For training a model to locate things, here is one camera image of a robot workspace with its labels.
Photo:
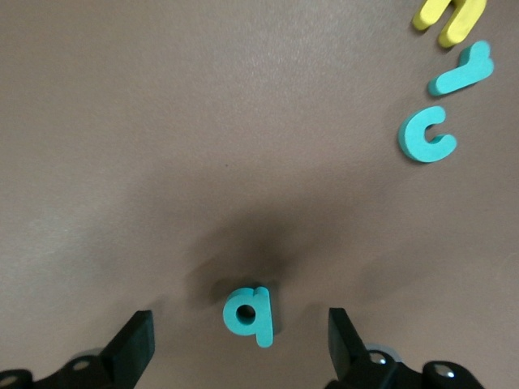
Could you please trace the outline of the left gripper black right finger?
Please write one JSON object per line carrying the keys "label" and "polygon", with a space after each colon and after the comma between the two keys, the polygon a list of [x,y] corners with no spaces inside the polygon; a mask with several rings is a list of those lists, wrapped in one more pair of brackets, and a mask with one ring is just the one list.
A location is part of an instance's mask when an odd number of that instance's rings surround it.
{"label": "left gripper black right finger", "polygon": [[429,361],[420,372],[380,348],[367,348],[343,308],[328,310],[328,350],[337,378],[327,388],[481,388],[462,365]]}

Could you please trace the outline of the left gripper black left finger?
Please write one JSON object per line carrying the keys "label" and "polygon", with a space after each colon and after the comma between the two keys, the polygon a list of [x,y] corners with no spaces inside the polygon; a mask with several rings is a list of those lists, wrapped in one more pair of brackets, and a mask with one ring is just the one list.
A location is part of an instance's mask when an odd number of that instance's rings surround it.
{"label": "left gripper black left finger", "polygon": [[50,376],[35,380],[29,370],[1,372],[2,388],[134,388],[155,352],[153,315],[133,314],[97,355],[77,357]]}

